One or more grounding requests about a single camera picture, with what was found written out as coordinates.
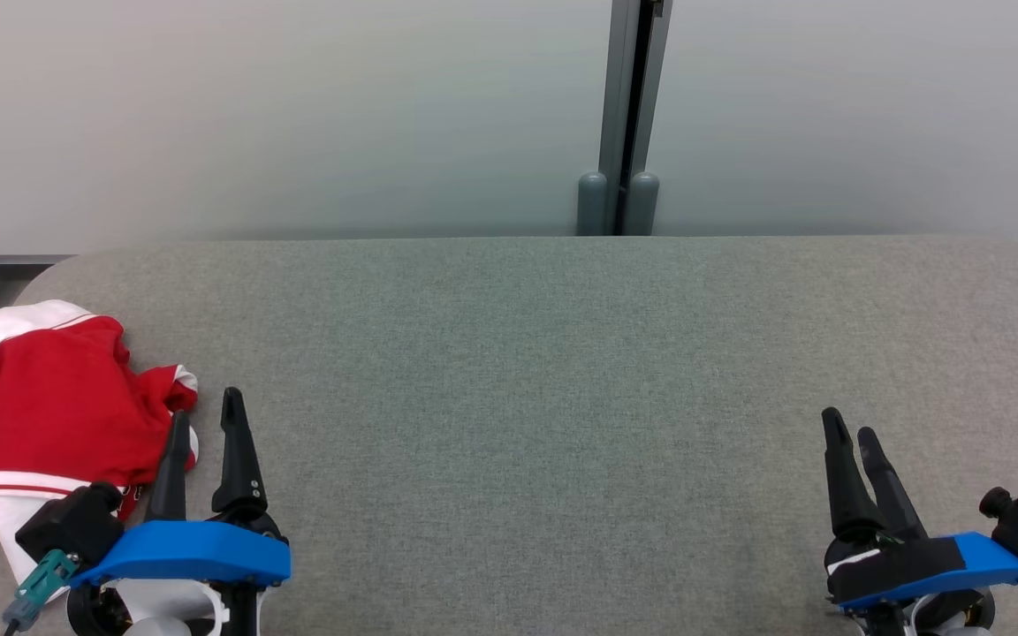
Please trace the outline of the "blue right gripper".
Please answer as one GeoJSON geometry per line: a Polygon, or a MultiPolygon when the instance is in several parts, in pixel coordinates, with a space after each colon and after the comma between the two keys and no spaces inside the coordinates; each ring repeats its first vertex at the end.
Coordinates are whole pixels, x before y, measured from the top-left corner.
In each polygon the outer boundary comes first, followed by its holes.
{"type": "Polygon", "coordinates": [[[827,407],[821,419],[833,538],[873,541],[886,530],[898,541],[912,541],[829,566],[831,603],[855,621],[864,635],[916,635],[916,613],[934,596],[1018,585],[1018,556],[989,536],[969,532],[928,539],[876,431],[864,427],[857,432],[857,442],[874,503],[855,463],[853,439],[843,415],[836,407],[827,407]]]}

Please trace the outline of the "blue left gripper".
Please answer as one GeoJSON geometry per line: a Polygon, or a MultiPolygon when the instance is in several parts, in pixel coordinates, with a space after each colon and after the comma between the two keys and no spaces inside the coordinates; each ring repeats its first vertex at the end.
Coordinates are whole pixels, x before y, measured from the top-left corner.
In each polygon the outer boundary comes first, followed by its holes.
{"type": "Polygon", "coordinates": [[[291,578],[290,543],[268,511],[239,388],[224,390],[221,428],[221,483],[211,496],[215,522],[181,522],[186,520],[186,463],[193,446],[189,416],[176,411],[145,523],[125,532],[101,563],[70,582],[67,618],[73,633],[262,632],[266,596],[291,578]]]}

